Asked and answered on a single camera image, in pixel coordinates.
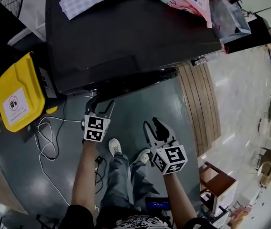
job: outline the black shirt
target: black shirt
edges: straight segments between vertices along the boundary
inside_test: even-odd
[[[136,228],[153,227],[154,225],[160,228],[168,228],[164,224],[164,220],[154,216],[141,213],[140,211],[122,208],[122,207],[104,207],[97,218],[97,224],[94,226],[93,216],[91,212],[80,205],[71,205],[68,207],[66,215],[59,229],[101,229],[101,228],[129,228],[128,225]],[[201,225],[202,229],[214,229],[206,219],[194,218],[186,223],[184,229],[192,229],[195,225]]]

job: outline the white sneaker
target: white sneaker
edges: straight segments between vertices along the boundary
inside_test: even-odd
[[[132,163],[136,163],[136,162],[142,162],[144,164],[147,163],[147,161],[149,160],[149,156],[148,156],[148,153],[150,153],[150,149],[146,148],[146,149],[143,149],[139,155],[137,156],[137,159]]]
[[[113,157],[116,153],[122,153],[120,143],[116,138],[112,138],[111,140],[109,140],[108,148]]]

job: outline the jeans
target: jeans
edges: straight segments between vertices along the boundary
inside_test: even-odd
[[[134,205],[131,204],[127,192],[128,168],[127,156],[116,153],[109,164],[108,187],[100,203],[101,208],[117,206],[147,212],[145,198],[159,195],[153,184],[146,179],[146,165],[139,161],[130,166]]]

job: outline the leg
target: leg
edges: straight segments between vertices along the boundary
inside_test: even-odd
[[[149,149],[142,150],[138,158],[130,166],[134,206],[140,207],[142,211],[146,212],[145,198],[157,197],[159,195],[153,184],[146,179],[146,162],[149,160],[147,155],[149,152]]]
[[[117,150],[111,150],[111,147],[118,147]],[[110,151],[113,158],[108,168],[108,187],[107,191],[100,203],[101,207],[118,206],[130,208],[132,204],[129,202],[127,192],[128,177],[128,158],[121,153],[120,144],[117,139],[111,139],[109,142]]]

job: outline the black desk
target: black desk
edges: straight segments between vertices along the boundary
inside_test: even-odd
[[[46,37],[64,94],[142,81],[143,73],[220,50],[203,18],[159,0],[105,0],[70,21],[59,1],[46,0]]]

